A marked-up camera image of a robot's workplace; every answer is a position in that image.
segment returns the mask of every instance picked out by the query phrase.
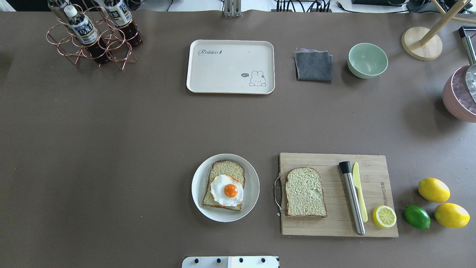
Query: pink bowl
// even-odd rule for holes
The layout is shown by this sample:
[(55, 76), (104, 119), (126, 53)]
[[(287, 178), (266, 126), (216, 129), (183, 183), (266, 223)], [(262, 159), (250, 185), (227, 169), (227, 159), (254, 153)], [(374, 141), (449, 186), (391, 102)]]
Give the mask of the pink bowl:
[(456, 118), (476, 123), (476, 113), (471, 112), (470, 107), (465, 107), (460, 100), (472, 98), (466, 86), (466, 71), (469, 65), (463, 66), (448, 79), (443, 88), (443, 103), (448, 111)]

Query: brown tabletop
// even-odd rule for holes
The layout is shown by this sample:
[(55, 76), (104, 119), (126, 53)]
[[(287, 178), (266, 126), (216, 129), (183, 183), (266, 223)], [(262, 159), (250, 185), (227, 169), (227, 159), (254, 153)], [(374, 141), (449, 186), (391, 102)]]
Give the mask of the brown tabletop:
[[(50, 12), (0, 12), (0, 267), (180, 267), (186, 256), (274, 255), (281, 267), (473, 267), (475, 220), (439, 225), (437, 204), (417, 192), (437, 177), (449, 202), (476, 216), (476, 124), (453, 117), (442, 89), (468, 60), (450, 22), (430, 62), (401, 47), (408, 28), (437, 14), (299, 14), (218, 11), (133, 13), (144, 43), (124, 71), (78, 68), (46, 42)], [(195, 94), (186, 88), (197, 39), (274, 45), (269, 95)], [(389, 58), (379, 77), (347, 68), (356, 43)], [(296, 48), (334, 55), (332, 83), (296, 80)], [(273, 183), (281, 152), (385, 155), (399, 237), (307, 237), (280, 233)], [(261, 184), (254, 209), (219, 223), (190, 188), (210, 156), (247, 159)], [(429, 230), (403, 218), (430, 212)]]

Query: bowl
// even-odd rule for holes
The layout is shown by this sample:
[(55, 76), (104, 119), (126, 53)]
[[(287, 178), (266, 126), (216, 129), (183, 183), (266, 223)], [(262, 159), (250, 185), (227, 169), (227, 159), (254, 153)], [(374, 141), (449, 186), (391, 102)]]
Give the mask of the bowl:
[(466, 71), (469, 65), (456, 70), (443, 88), (443, 103), (456, 118), (476, 123), (476, 103), (466, 86)]
[(388, 58), (376, 45), (360, 43), (350, 49), (347, 66), (356, 77), (374, 78), (387, 69)]

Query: fried egg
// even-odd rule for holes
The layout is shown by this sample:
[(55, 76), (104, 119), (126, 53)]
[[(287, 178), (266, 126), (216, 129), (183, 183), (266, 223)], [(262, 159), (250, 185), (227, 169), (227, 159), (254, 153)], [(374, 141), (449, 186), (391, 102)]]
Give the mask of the fried egg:
[(230, 175), (219, 175), (210, 183), (213, 199), (220, 206), (238, 206), (243, 203), (243, 186)]

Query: plate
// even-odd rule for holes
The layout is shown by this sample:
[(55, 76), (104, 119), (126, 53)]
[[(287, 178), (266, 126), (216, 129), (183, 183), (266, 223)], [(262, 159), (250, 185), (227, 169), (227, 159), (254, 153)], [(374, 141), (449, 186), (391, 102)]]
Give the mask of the plate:
[(188, 90), (270, 94), (274, 87), (274, 47), (270, 42), (195, 40), (190, 45)]
[[(245, 169), (245, 187), (241, 211), (233, 211), (225, 208), (203, 206), (202, 201), (207, 190), (208, 176), (216, 161), (230, 160), (240, 164)], [(246, 216), (255, 206), (259, 196), (259, 179), (253, 166), (243, 157), (232, 154), (219, 154), (205, 160), (198, 168), (192, 179), (192, 198), (198, 210), (206, 217), (219, 221), (231, 222)]]

